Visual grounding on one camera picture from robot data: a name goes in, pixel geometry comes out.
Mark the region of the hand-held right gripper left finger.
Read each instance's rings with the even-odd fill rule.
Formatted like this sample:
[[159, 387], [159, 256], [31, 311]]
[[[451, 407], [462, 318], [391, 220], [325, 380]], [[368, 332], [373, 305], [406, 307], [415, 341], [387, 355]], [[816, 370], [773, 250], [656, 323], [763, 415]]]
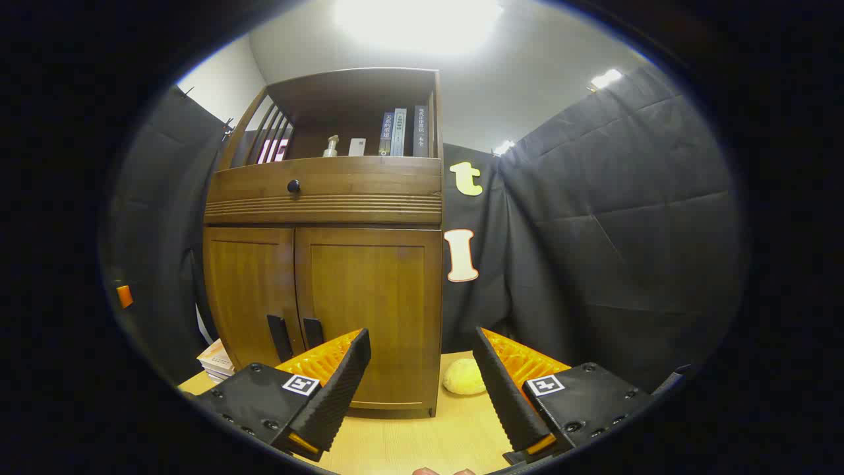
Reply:
[[370, 359], [370, 334], [361, 328], [276, 367], [248, 364], [191, 399], [264, 444], [317, 462], [334, 444]]

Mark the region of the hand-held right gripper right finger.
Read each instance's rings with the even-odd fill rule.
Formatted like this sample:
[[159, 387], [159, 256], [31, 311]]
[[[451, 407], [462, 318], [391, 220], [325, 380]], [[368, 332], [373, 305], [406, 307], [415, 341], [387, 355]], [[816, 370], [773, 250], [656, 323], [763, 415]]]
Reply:
[[609, 435], [655, 400], [597, 363], [570, 366], [481, 327], [473, 357], [510, 446], [526, 463]]

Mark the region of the wooden double-door shoe cabinet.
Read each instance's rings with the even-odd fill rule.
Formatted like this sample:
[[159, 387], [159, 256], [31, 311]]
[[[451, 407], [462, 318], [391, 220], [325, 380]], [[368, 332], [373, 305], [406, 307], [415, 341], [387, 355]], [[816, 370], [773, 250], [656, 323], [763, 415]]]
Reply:
[[[203, 231], [212, 228], [377, 228], [441, 230], [445, 214], [440, 73], [409, 67], [362, 67], [286, 79], [263, 87], [230, 135], [216, 171], [256, 164], [268, 139], [289, 139], [283, 160], [348, 156], [352, 138], [365, 138], [364, 156], [378, 153], [386, 111], [407, 109], [403, 156], [414, 157], [414, 106], [428, 107], [430, 156], [442, 162], [434, 195], [311, 195], [209, 201]], [[323, 157], [328, 138], [340, 136], [336, 157]]]

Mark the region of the wooden cabinet drawer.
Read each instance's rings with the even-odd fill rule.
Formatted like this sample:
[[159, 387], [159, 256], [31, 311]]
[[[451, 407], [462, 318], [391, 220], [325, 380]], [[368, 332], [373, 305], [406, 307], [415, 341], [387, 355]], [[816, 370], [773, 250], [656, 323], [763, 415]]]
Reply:
[[290, 196], [434, 195], [441, 190], [442, 162], [419, 157], [338, 157], [283, 160], [217, 172], [209, 181], [209, 201]]

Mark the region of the stack of books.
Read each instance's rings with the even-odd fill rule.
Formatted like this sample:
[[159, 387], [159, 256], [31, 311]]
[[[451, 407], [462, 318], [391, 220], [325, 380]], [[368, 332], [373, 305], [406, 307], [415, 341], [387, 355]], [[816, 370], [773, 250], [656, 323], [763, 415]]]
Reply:
[[226, 379], [236, 373], [235, 366], [220, 338], [211, 343], [201, 354], [197, 355], [196, 361], [199, 362], [204, 372], [207, 373], [208, 378], [217, 383], [226, 381]]

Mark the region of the grey ribbed chair back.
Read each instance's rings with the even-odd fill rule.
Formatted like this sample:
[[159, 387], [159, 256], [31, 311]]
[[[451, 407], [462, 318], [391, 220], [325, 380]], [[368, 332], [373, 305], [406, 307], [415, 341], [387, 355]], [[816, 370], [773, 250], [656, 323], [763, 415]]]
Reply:
[[667, 376], [667, 378], [651, 392], [651, 395], [654, 397], [661, 397], [664, 394], [673, 391], [676, 386], [680, 385], [684, 381], [686, 373], [692, 368], [692, 364], [687, 364], [672, 370], [669, 376]]

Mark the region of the pink and white poster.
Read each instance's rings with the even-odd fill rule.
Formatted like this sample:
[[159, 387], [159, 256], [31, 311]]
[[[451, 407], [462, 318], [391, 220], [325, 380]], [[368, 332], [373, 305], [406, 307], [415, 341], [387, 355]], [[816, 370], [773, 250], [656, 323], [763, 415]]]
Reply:
[[286, 154], [287, 142], [289, 139], [268, 139], [263, 143], [262, 150], [258, 154], [256, 164], [280, 162]]

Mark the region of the light grey book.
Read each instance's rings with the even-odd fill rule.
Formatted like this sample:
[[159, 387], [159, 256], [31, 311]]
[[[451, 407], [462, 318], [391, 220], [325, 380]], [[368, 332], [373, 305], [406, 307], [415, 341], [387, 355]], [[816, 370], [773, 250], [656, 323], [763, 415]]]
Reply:
[[393, 111], [391, 132], [391, 156], [403, 156], [405, 151], [405, 133], [407, 130], [407, 109], [396, 108]]

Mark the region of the dark grey book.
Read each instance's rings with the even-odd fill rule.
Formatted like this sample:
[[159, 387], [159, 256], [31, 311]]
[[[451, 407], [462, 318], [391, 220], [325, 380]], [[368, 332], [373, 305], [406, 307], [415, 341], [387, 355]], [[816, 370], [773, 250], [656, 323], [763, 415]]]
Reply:
[[430, 156], [428, 107], [416, 105], [413, 112], [413, 156], [427, 158]]

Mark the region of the large ceiling light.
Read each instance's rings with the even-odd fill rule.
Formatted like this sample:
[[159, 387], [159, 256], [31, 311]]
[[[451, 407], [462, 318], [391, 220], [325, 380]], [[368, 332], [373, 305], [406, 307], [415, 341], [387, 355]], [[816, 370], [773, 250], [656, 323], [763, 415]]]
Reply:
[[379, 50], [453, 56], [479, 48], [503, 12], [497, 0], [336, 0], [334, 23]]

